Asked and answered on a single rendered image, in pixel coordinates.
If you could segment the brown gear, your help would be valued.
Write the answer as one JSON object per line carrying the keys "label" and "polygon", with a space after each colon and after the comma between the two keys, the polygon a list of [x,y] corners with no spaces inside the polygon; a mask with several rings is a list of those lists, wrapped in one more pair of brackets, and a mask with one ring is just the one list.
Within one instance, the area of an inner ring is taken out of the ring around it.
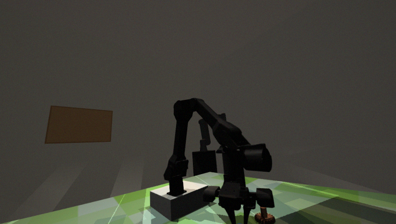
{"label": "brown gear", "polygon": [[267,210],[265,207],[260,207],[261,213],[255,214],[255,220],[258,221],[258,223],[261,224],[271,224],[275,222],[275,217],[271,214],[267,213]]}

